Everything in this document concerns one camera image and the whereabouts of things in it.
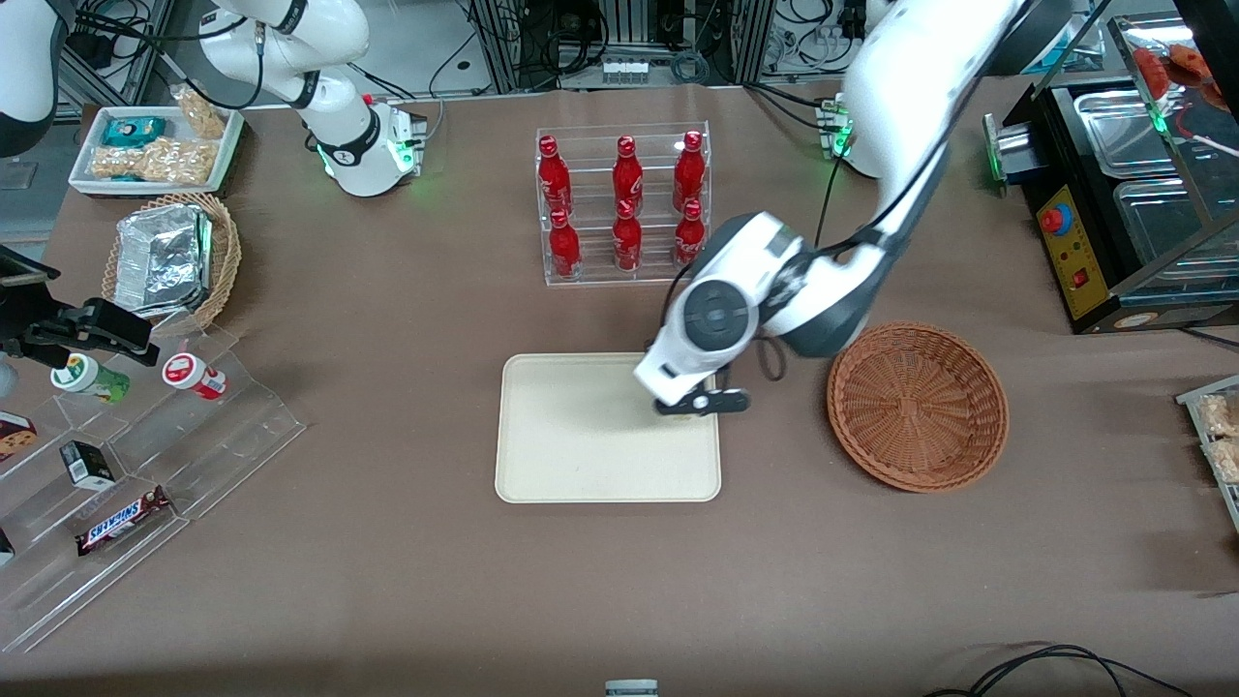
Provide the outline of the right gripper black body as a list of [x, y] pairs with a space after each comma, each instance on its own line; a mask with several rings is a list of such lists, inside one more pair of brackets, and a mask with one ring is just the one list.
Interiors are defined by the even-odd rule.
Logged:
[[43, 266], [1, 248], [1, 343], [9, 357], [33, 361], [61, 360], [61, 349], [37, 345], [28, 339], [31, 327], [41, 329], [45, 322], [57, 321], [61, 305], [50, 296], [47, 282], [58, 275]]

